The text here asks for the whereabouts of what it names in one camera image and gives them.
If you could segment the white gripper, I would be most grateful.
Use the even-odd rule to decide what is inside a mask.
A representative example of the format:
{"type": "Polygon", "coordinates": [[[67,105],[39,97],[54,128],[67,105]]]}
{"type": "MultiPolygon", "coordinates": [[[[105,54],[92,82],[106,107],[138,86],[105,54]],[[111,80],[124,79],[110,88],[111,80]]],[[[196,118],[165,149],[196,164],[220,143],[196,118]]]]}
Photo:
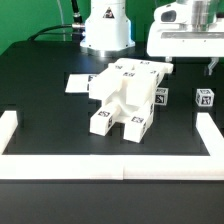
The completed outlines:
{"type": "Polygon", "coordinates": [[[208,74],[224,57],[224,15],[218,1],[175,1],[154,11],[147,41],[151,57],[211,57],[208,74]]]}

